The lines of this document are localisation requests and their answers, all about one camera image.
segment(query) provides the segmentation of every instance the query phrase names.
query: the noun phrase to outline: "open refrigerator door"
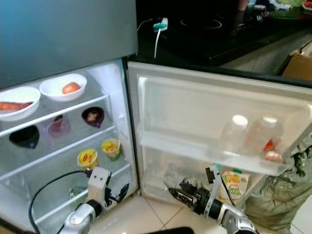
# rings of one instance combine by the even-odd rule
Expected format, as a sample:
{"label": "open refrigerator door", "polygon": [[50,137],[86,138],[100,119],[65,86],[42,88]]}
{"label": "open refrigerator door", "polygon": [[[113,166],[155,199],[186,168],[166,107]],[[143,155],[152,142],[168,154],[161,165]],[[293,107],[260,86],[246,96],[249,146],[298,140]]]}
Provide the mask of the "open refrigerator door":
{"label": "open refrigerator door", "polygon": [[[0,122],[0,216],[22,230],[33,231],[28,207],[36,191],[60,175],[82,169],[78,156],[86,150],[96,152],[97,165],[112,173],[109,182],[112,193],[119,194],[125,184],[129,184],[127,196],[138,188],[121,60],[39,79],[23,86],[40,89],[43,82],[72,73],[86,79],[81,96],[62,102],[41,95],[39,106],[31,115]],[[85,117],[84,113],[88,114],[91,109],[98,110],[98,113],[92,111]],[[90,118],[92,115],[97,115],[95,121]],[[25,140],[35,141],[31,147],[12,137],[29,127],[38,131],[36,139]],[[103,144],[112,142],[112,139],[120,142],[114,156],[103,148]],[[74,174],[40,192],[32,214],[42,233],[58,231],[66,217],[85,201],[87,183],[85,175]]]}
{"label": "open refrigerator door", "polygon": [[[291,150],[311,127],[309,89],[142,63],[128,66],[145,196],[176,202],[168,189],[179,188],[182,180],[210,190],[205,168],[216,163],[227,185],[236,183],[235,202],[243,207],[268,175],[278,176],[290,167]],[[241,145],[232,151],[222,144],[221,135],[236,115],[249,124]],[[263,116],[270,116],[278,128],[255,127]],[[263,132],[264,139],[254,137]],[[259,150],[261,140],[266,142]],[[274,149],[268,152],[282,162],[266,158],[270,140]]]}

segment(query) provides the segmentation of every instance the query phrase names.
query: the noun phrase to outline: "freezer door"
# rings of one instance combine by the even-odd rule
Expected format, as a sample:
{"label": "freezer door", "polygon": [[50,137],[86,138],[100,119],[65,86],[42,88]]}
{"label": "freezer door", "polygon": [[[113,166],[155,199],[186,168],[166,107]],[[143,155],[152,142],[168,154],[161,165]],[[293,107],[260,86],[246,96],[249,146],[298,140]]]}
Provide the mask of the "freezer door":
{"label": "freezer door", "polygon": [[[310,89],[135,62],[128,66],[143,188],[142,183],[158,177],[165,189],[168,172],[190,165],[201,165],[204,172],[212,163],[249,173],[254,188],[264,175],[289,168],[290,151],[311,129]],[[238,114],[249,126],[262,115],[278,120],[282,131],[275,150],[283,163],[265,160],[264,152],[230,152],[220,146],[225,125]]]}
{"label": "freezer door", "polygon": [[135,0],[2,0],[0,88],[137,52]]}

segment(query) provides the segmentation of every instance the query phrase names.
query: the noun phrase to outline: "black countertop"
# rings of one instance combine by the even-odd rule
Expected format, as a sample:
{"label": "black countertop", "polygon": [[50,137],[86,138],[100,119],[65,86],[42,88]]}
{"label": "black countertop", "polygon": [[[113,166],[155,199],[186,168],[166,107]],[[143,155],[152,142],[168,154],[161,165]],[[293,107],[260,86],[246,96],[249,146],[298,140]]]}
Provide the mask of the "black countertop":
{"label": "black countertop", "polygon": [[235,37],[211,37],[207,43],[196,43],[201,38],[191,35],[192,43],[185,47],[179,45],[182,40],[166,41],[172,35],[174,38],[188,36],[181,35],[175,27],[170,30],[170,21],[168,25],[168,31],[160,34],[162,36],[159,37],[156,59],[153,58],[156,34],[147,25],[139,30],[138,53],[129,60],[312,88],[312,82],[309,81],[218,67],[297,32],[312,30],[311,20],[267,19]]}

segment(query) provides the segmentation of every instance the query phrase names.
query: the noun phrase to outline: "sausage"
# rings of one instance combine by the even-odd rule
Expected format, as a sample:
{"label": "sausage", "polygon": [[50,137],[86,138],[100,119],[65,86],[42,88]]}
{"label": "sausage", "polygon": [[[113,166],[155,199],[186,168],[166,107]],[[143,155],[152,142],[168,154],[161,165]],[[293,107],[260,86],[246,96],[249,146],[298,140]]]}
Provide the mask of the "sausage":
{"label": "sausage", "polygon": [[33,102],[17,103],[17,102],[7,102],[0,101],[0,111],[9,111],[9,110],[21,110],[30,106]]}

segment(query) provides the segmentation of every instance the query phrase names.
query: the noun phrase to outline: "tile floor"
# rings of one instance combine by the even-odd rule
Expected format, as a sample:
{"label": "tile floor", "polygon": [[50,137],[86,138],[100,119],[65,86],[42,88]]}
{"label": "tile floor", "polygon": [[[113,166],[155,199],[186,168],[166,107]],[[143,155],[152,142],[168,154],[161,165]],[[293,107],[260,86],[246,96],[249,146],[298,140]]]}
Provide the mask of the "tile floor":
{"label": "tile floor", "polygon": [[[312,233],[312,196],[301,207],[291,228],[292,234]],[[205,220],[187,208],[141,196],[126,199],[103,215],[92,226],[90,234],[143,234],[175,227],[191,227],[195,234],[226,234],[214,220]],[[258,227],[261,234],[275,232]]]}

